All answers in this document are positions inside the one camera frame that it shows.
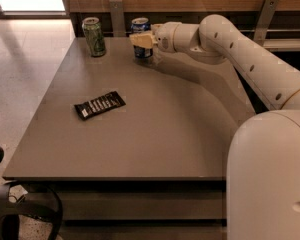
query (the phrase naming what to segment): green can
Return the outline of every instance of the green can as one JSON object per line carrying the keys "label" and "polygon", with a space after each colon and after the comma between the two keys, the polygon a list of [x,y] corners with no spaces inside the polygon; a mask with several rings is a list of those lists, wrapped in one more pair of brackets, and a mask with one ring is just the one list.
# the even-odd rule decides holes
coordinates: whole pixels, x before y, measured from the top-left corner
{"label": "green can", "polygon": [[83,20],[82,29],[92,57],[100,57],[106,53],[106,46],[98,18],[89,17]]}

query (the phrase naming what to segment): blue can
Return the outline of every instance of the blue can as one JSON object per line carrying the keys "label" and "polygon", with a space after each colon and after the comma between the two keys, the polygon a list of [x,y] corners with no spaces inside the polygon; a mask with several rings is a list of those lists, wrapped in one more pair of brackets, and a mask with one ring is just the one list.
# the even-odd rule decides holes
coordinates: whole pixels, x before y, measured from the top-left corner
{"label": "blue can", "polygon": [[[148,18],[142,17],[142,18],[136,18],[132,20],[132,25],[131,25],[132,34],[141,33],[148,30],[151,30],[151,25]],[[135,57],[139,59],[149,58],[153,54],[152,49],[145,49],[139,46],[133,46],[133,48],[134,48]]]}

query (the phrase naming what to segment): table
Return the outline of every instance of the table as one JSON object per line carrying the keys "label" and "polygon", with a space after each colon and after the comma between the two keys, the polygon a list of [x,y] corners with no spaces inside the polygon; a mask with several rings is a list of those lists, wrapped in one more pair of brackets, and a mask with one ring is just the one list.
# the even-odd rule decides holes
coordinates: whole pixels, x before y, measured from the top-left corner
{"label": "table", "polygon": [[[232,65],[138,60],[128,38],[105,42],[93,58],[73,41],[4,178],[50,182],[65,220],[224,219],[228,148],[254,115]],[[126,106],[78,117],[74,104],[110,91]]]}

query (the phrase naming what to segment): white floor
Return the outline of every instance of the white floor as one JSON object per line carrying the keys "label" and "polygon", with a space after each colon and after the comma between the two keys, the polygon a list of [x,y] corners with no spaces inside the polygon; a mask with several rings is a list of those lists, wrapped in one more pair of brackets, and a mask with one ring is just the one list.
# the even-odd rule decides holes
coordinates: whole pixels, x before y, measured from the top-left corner
{"label": "white floor", "polygon": [[[0,20],[2,173],[69,49],[70,20]],[[47,239],[40,223],[22,219],[20,239]]]}

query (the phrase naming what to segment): chair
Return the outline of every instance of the chair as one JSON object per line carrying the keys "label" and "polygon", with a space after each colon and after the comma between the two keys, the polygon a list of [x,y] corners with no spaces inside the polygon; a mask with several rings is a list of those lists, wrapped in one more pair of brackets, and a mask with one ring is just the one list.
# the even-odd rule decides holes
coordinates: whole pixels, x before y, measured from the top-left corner
{"label": "chair", "polygon": [[[0,162],[3,158],[3,150],[0,148]],[[8,182],[0,186],[0,240],[18,239],[19,215],[28,216],[52,224],[48,240],[56,239],[62,222],[62,203],[58,195],[49,187],[38,183],[27,183],[27,185],[40,185],[46,191],[50,191],[55,199],[57,209],[28,200],[27,195],[22,196],[16,202],[10,202],[10,189],[20,185],[17,181]]]}

